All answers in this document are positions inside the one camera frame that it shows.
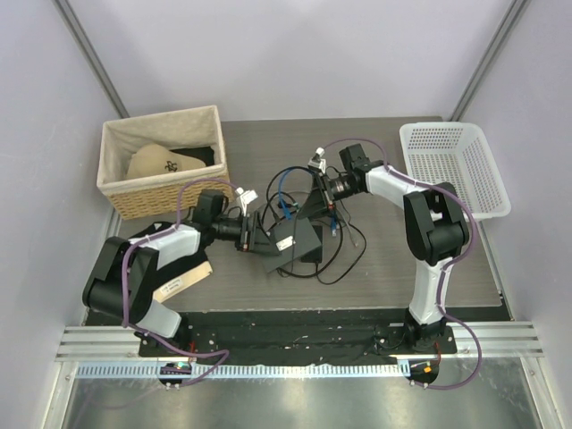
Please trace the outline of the black network switch box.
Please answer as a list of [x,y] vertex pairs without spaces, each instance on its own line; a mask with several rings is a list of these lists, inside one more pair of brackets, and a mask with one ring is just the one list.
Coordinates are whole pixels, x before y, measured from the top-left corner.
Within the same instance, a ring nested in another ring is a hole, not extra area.
[[267,273],[282,268],[322,246],[321,239],[307,218],[282,221],[270,230],[269,238],[278,254],[262,257]]

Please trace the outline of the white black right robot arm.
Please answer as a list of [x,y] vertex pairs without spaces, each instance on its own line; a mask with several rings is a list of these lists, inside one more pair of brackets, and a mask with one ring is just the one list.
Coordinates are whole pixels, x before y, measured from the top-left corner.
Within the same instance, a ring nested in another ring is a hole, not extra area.
[[313,184],[301,214],[322,215],[332,211],[336,202],[360,193],[384,198],[403,210],[408,249],[416,260],[403,343],[413,352],[425,352],[445,333],[450,272],[471,239],[467,209],[448,182],[432,185],[416,181],[383,160],[370,160],[359,144],[342,149],[340,158],[344,172],[336,179],[326,173],[322,147],[309,159],[307,169]]

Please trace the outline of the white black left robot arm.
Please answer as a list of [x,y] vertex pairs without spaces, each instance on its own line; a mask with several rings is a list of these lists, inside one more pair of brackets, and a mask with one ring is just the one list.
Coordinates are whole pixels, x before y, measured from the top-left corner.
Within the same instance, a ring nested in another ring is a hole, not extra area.
[[154,293],[205,265],[205,249],[215,240],[230,241],[238,251],[277,256],[276,240],[264,232],[260,215],[247,213],[247,204],[255,197],[251,191],[241,193],[240,215],[230,217],[223,212],[226,196],[206,189],[188,222],[151,225],[129,240],[107,239],[82,293],[83,304],[160,336],[159,345],[170,356],[183,355],[190,335],[182,316]]

